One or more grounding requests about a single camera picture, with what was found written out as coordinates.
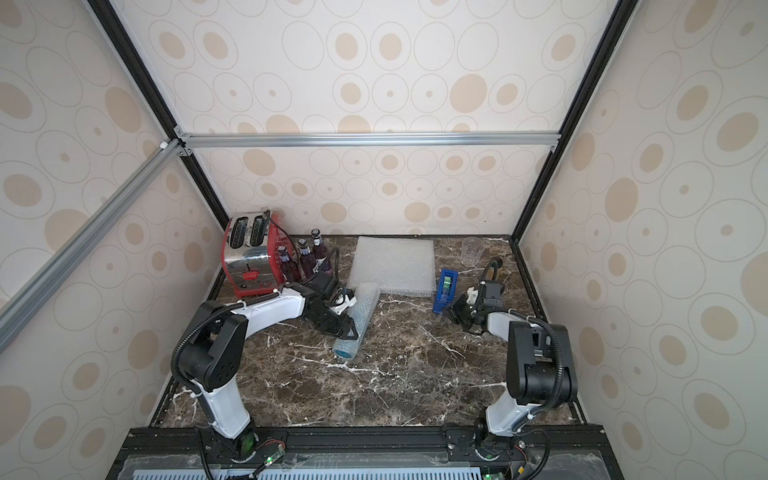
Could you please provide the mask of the blue tape dispenser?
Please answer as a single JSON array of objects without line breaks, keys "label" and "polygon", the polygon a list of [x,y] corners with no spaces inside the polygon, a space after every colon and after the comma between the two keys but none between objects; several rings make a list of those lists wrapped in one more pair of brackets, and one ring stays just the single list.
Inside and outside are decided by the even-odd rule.
[{"label": "blue tape dispenser", "polygon": [[454,300],[458,282],[458,272],[443,268],[437,282],[436,296],[432,311],[441,314]]}]

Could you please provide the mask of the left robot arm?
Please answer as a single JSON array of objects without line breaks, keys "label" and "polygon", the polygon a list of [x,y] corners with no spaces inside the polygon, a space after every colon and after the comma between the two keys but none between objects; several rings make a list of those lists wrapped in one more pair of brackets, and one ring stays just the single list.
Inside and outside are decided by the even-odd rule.
[{"label": "left robot arm", "polygon": [[292,319],[304,319],[327,336],[356,340],[359,332],[348,313],[356,303],[354,291],[323,271],[247,301],[206,301],[172,352],[172,375],[197,398],[219,436],[239,439],[251,428],[236,381],[245,341]]}]

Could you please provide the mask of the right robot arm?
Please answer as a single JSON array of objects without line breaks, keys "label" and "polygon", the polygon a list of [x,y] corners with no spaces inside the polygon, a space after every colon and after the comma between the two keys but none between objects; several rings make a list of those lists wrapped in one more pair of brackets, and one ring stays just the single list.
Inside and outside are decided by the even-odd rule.
[{"label": "right robot arm", "polygon": [[503,285],[482,280],[442,313],[467,333],[507,343],[506,390],[485,410],[485,431],[514,437],[546,411],[575,400],[578,382],[567,329],[507,309]]}]

